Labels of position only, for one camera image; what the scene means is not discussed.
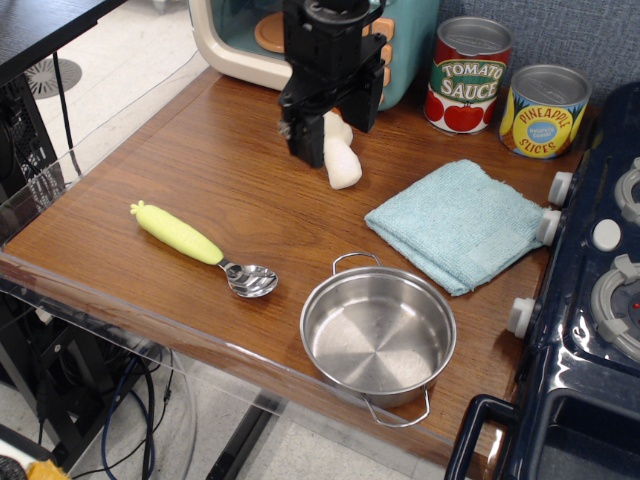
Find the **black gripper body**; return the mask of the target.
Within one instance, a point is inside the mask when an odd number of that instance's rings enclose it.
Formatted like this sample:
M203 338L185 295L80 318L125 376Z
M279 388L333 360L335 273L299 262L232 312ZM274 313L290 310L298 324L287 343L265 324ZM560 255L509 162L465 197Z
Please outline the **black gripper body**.
M283 88L282 108L324 113L334 107L358 74L383 69L382 34L364 34L386 3L368 1L285 1L282 6L285 60L292 75Z

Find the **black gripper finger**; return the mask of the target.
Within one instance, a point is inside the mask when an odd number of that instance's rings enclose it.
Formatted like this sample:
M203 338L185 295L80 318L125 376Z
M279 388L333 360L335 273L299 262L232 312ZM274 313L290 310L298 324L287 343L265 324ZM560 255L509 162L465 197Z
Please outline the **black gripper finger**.
M324 118L322 115L283 108L278 122L280 135L286 140L291 155L312 168L324 164Z
M342 119L357 130L368 133L377 117L383 82L383 69L364 71L350 81L338 102Z

